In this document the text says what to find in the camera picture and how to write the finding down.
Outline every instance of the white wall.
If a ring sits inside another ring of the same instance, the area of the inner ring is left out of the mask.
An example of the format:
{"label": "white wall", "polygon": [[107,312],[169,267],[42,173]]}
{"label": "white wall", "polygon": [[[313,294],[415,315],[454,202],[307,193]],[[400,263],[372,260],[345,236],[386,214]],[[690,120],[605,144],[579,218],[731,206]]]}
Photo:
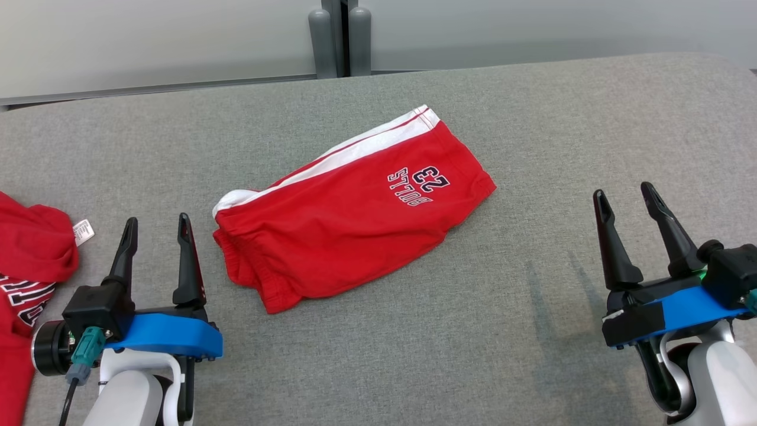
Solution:
{"label": "white wall", "polygon": [[320,0],[0,0],[0,99],[314,74]]}
{"label": "white wall", "polygon": [[[701,51],[757,68],[757,0],[359,0],[374,70]],[[320,0],[0,0],[0,101],[314,74]]]}
{"label": "white wall", "polygon": [[756,0],[360,0],[374,70],[480,67],[646,52],[757,68]]}

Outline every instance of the red shorts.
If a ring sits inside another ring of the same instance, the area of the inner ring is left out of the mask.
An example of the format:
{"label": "red shorts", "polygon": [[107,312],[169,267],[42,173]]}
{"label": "red shorts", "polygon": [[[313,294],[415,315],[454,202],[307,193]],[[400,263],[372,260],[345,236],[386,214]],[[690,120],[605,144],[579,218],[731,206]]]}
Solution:
{"label": "red shorts", "polygon": [[263,191],[213,208],[229,278],[270,314],[389,274],[441,243],[496,189],[425,105],[344,141]]}

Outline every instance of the bulls logo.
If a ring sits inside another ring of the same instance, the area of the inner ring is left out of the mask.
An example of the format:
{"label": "bulls logo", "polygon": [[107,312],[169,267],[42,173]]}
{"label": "bulls logo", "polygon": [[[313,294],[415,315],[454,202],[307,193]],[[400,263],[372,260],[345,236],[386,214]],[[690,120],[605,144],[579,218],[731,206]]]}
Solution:
{"label": "bulls logo", "polygon": [[29,327],[42,314],[42,310],[55,291],[55,283],[17,280],[0,275],[0,294],[5,293],[18,318]]}
{"label": "bulls logo", "polygon": [[434,166],[428,166],[414,173],[412,182],[407,168],[401,168],[397,173],[390,174],[387,176],[387,180],[392,182],[389,189],[394,191],[394,195],[410,207],[434,201],[427,196],[421,196],[413,183],[418,184],[420,190],[424,193],[432,193],[434,188],[441,188],[450,184],[450,181],[439,173],[439,169]]}

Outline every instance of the teal connector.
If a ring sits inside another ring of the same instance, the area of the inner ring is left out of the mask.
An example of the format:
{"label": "teal connector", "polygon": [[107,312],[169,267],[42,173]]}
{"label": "teal connector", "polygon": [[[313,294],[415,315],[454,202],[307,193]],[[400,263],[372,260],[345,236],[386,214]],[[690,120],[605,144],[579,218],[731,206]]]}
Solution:
{"label": "teal connector", "polygon": [[82,334],[79,344],[71,356],[71,366],[66,372],[66,381],[70,384],[73,379],[77,385],[82,386],[89,379],[92,365],[102,354],[105,348],[105,335],[100,327],[87,327]]}
{"label": "teal connector", "polygon": [[744,305],[751,313],[757,315],[757,290],[750,290],[746,294]]}

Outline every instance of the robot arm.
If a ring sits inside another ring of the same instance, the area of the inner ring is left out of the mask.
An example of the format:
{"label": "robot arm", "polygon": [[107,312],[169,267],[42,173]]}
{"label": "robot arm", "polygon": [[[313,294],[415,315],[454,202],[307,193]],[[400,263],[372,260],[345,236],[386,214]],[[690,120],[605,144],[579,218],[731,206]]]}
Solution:
{"label": "robot arm", "polygon": [[[757,368],[734,344],[731,327],[734,319],[754,317],[757,247],[724,249],[712,240],[697,250],[654,186],[642,183],[641,192],[659,226],[671,276],[642,282],[615,230],[609,201],[597,190],[594,210],[610,292],[605,341],[637,350],[666,424],[757,424]],[[687,337],[702,342],[676,345]]]}
{"label": "robot arm", "polygon": [[[76,381],[69,381],[72,388],[86,382],[90,368],[100,367],[100,396],[85,425],[190,426],[195,363],[222,357],[223,337],[207,320],[192,225],[185,213],[179,216],[181,252],[174,306],[135,309],[131,275],[137,225],[136,218],[126,222],[111,273],[101,285],[77,288],[63,312],[64,320],[40,327],[33,338],[32,358],[44,375],[70,376],[73,372]],[[90,331],[104,338],[99,346],[101,359],[91,365],[72,362],[87,344]],[[142,371],[148,368],[170,368],[172,377],[169,380]]]}

